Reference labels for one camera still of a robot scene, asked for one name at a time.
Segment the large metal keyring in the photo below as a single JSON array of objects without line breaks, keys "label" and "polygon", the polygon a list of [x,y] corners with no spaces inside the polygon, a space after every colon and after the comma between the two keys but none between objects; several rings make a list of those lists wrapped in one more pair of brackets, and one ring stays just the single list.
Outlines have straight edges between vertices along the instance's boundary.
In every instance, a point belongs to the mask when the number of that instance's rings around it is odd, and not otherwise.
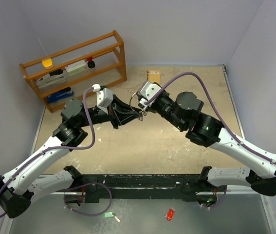
[{"label": "large metal keyring", "polygon": [[132,111],[135,111],[135,109],[133,108],[131,102],[132,102],[133,98],[134,98],[137,94],[138,94],[138,91],[134,92],[134,93],[132,94],[132,96],[130,97],[130,99],[129,99],[129,106],[130,106],[130,109],[131,109]]}]

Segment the silver key bunch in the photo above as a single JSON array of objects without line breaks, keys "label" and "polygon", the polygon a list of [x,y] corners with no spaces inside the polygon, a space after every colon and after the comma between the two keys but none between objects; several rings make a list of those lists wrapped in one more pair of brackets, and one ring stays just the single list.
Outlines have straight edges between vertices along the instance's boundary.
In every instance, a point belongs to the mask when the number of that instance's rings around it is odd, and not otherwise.
[{"label": "silver key bunch", "polygon": [[138,120],[139,121],[143,121],[143,119],[144,119],[144,117],[146,117],[147,116],[147,112],[146,111],[140,111],[138,114]]}]

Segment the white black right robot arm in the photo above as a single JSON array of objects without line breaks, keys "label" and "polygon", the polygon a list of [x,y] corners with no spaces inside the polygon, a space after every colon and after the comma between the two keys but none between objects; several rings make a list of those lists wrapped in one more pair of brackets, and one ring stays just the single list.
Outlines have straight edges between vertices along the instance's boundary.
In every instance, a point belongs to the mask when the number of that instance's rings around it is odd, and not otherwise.
[{"label": "white black right robot arm", "polygon": [[192,92],[179,93],[176,100],[172,100],[163,91],[151,104],[147,104],[154,94],[154,90],[139,91],[139,106],[158,113],[181,132],[185,131],[186,138],[191,142],[225,153],[244,165],[238,168],[203,167],[198,179],[202,190],[240,185],[262,195],[276,195],[276,154],[245,142],[238,136],[231,136],[219,120],[201,112],[203,101]]}]

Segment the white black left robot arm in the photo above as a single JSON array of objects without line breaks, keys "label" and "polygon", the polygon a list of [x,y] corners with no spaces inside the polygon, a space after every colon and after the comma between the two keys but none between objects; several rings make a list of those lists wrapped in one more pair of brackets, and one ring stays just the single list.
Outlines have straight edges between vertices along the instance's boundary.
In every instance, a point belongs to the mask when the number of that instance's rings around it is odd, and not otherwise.
[{"label": "white black left robot arm", "polygon": [[94,125],[111,122],[117,129],[142,116],[142,111],[122,102],[116,95],[99,97],[88,108],[85,101],[73,99],[61,112],[62,122],[47,141],[19,166],[0,175],[0,206],[9,218],[24,213],[38,199],[69,188],[82,186],[81,173],[67,166],[51,178],[39,176],[71,151],[88,150],[95,144]]}]

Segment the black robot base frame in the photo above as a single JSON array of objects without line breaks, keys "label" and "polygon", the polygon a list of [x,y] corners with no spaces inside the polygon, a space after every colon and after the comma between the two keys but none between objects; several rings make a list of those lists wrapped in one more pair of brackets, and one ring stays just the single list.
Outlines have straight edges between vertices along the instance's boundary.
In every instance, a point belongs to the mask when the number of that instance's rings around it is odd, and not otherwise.
[{"label": "black robot base frame", "polygon": [[201,179],[199,174],[82,174],[74,166],[64,170],[73,176],[69,187],[81,192],[85,187],[86,203],[100,199],[179,199],[195,202],[199,193],[223,192],[225,186],[215,187]]}]

